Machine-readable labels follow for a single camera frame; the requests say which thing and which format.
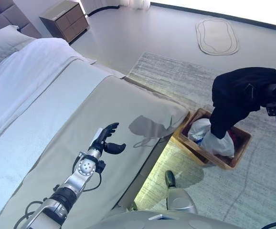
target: rug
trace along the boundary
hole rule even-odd
[[[206,18],[197,23],[196,35],[200,49],[209,55],[231,55],[239,50],[232,25],[222,18]]]
[[[143,53],[129,78],[188,105],[213,111],[212,83],[222,72],[195,64]],[[138,209],[166,209],[164,173],[176,175],[177,187],[194,200],[199,214],[244,229],[276,222],[276,123],[262,108],[240,121],[252,141],[238,167],[200,167],[173,142],[162,152],[137,195]]]

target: baseboard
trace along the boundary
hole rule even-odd
[[[245,19],[245,18],[239,18],[239,17],[235,17],[235,16],[230,16],[227,14],[214,13],[214,12],[208,12],[208,11],[203,11],[203,10],[196,10],[196,9],[191,9],[191,8],[186,8],[186,7],[181,7],[181,6],[172,6],[172,5],[167,5],[167,4],[157,3],[157,2],[151,2],[151,6],[159,6],[159,7],[164,7],[164,8],[173,9],[173,10],[180,10],[180,11],[185,11],[185,12],[190,12],[190,13],[209,15],[209,16],[213,16],[216,18],[225,18],[227,20],[238,21],[238,22],[242,22],[242,23],[252,24],[252,25],[276,30],[276,25],[273,25],[273,24],[250,20],[250,19]]]
[[[101,7],[99,9],[96,9],[94,11],[92,11],[91,13],[88,14],[88,17],[90,17],[91,15],[99,12],[99,11],[102,11],[102,10],[107,10],[107,9],[119,9],[120,6],[105,6],[105,7]]]

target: gray rug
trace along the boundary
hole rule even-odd
[[[143,53],[129,78],[188,105],[212,111],[211,88],[222,72],[195,64]],[[252,141],[234,170],[200,167],[171,141],[136,197],[139,209],[166,209],[164,172],[176,175],[199,214],[244,229],[259,229],[276,221],[276,124],[265,109],[251,113],[237,126]]]

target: black cloth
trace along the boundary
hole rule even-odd
[[[227,130],[251,111],[260,110],[267,99],[269,84],[276,84],[275,69],[242,68],[216,77],[212,85],[215,109],[210,117],[211,133],[222,139]]]

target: curtain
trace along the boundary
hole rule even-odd
[[[120,0],[120,5],[147,10],[150,6],[150,0]]]

